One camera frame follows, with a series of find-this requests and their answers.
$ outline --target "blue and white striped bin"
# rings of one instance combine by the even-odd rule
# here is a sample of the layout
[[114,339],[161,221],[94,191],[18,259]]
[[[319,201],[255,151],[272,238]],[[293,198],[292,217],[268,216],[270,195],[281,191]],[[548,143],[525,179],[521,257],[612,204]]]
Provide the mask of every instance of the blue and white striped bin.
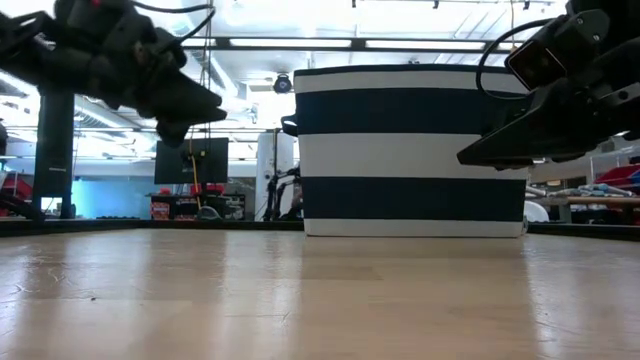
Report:
[[[501,104],[475,67],[295,72],[305,231],[314,236],[518,237],[527,172],[462,166]],[[490,70],[487,89],[524,93]]]

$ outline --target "navy stripe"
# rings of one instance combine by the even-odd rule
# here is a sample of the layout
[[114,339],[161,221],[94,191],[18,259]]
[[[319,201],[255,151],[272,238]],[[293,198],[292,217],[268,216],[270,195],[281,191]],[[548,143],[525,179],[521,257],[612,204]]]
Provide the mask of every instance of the navy stripe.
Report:
[[307,219],[522,221],[524,180],[305,177]]
[[[312,76],[312,75],[327,75],[327,74],[342,74],[352,72],[394,72],[394,71],[454,71],[474,73],[477,66],[472,65],[443,65],[443,64],[402,64],[402,65],[352,65],[352,66],[339,66],[323,69],[302,69],[294,71],[293,75],[296,76]],[[503,67],[485,67],[483,70],[485,74],[510,74],[506,68]]]
[[506,105],[471,89],[353,89],[296,94],[296,118],[299,135],[479,135]]

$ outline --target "wooden table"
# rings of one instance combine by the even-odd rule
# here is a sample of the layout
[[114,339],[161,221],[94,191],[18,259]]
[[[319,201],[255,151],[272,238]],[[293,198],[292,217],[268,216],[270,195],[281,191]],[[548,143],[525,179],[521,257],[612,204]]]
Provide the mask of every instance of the wooden table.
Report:
[[131,230],[0,240],[0,359],[638,359],[640,246]]
[[597,196],[568,196],[568,197],[548,197],[530,199],[542,206],[557,206],[559,209],[560,221],[571,224],[571,205],[606,205],[612,209],[623,209],[633,216],[633,211],[640,208],[640,197],[597,197]]

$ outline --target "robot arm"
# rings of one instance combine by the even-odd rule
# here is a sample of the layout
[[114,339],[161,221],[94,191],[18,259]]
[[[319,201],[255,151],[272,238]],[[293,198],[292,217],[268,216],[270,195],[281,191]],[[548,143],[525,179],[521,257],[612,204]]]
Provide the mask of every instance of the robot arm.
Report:
[[0,13],[0,69],[41,92],[64,88],[135,108],[178,146],[189,126],[226,118],[222,99],[180,72],[181,40],[154,28],[130,0],[57,0],[55,19]]
[[542,24],[505,62],[529,96],[490,99],[510,116],[462,150],[462,164],[517,169],[581,157],[621,132],[640,138],[640,3],[573,0],[567,15]]

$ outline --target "laboratory room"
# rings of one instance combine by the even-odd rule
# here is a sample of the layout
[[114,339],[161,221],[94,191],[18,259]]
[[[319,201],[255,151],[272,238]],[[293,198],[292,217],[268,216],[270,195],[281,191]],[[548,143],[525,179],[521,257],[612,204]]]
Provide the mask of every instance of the laboratory room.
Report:
[[633,0],[0,1],[0,360],[640,359]]

